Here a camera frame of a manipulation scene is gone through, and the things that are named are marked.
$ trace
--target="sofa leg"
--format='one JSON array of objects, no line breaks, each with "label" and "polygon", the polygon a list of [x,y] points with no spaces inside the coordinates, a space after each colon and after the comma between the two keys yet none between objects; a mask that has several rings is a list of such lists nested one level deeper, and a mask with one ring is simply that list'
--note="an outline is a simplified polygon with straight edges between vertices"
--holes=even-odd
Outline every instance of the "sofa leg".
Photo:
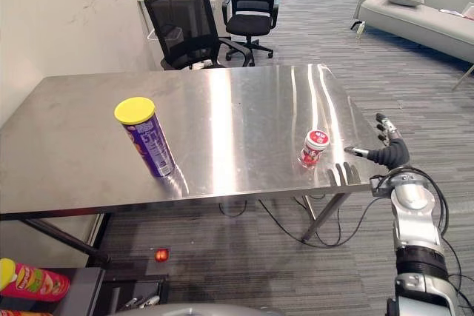
[{"label": "sofa leg", "polygon": [[360,39],[362,37],[362,33],[364,32],[364,29],[365,29],[365,21],[363,21],[357,28],[357,35],[355,35],[357,39]]},{"label": "sofa leg", "polygon": [[459,79],[458,83],[451,89],[453,92],[456,90],[456,88],[463,82],[464,79],[466,79],[469,74],[471,74],[474,71],[474,64],[467,70],[467,72]]},{"label": "sofa leg", "polygon": [[359,24],[362,24],[362,21],[355,21],[354,24],[350,27],[350,29],[354,30],[354,27],[356,27],[356,25],[359,25]]}]

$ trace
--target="robotic arm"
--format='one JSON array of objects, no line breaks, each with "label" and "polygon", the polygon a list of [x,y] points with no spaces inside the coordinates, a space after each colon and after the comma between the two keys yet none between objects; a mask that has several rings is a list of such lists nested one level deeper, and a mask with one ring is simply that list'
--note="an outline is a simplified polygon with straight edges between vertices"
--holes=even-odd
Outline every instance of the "robotic arm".
[{"label": "robotic arm", "polygon": [[438,227],[433,222],[435,197],[427,189],[428,180],[419,169],[411,168],[410,155],[395,125],[377,114],[377,128],[388,147],[379,150],[346,147],[348,153],[385,165],[384,177],[371,178],[372,193],[392,201],[395,217],[393,242],[397,276],[395,298],[387,300],[387,316],[456,316],[458,299],[448,281],[444,249]]}]

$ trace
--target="gray sofa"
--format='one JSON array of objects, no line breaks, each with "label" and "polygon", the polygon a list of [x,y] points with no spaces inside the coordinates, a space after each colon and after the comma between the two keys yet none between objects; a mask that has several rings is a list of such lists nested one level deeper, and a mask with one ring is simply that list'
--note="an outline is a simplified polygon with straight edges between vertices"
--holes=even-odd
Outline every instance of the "gray sofa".
[{"label": "gray sofa", "polygon": [[[359,0],[354,18],[394,35],[474,63],[474,21],[439,12],[439,9],[462,12],[474,0],[424,0],[423,5],[406,7],[388,0]],[[474,65],[454,86],[455,89]]]}]

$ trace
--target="purple can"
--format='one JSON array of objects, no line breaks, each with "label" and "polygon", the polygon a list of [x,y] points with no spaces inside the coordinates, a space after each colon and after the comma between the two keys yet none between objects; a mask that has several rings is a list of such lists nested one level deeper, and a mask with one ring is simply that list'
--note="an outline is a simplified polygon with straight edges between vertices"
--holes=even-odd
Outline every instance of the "purple can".
[{"label": "purple can", "polygon": [[169,175],[175,162],[156,118],[155,104],[148,98],[128,98],[117,105],[114,114],[151,174],[157,178]]}]

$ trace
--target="red light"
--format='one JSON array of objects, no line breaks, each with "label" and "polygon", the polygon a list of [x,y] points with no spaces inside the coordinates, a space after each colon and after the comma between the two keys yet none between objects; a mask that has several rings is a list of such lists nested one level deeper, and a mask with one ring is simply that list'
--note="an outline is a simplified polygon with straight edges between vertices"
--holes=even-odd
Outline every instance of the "red light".
[{"label": "red light", "polygon": [[157,262],[166,262],[170,257],[170,250],[168,248],[160,248],[156,250],[155,260]]}]

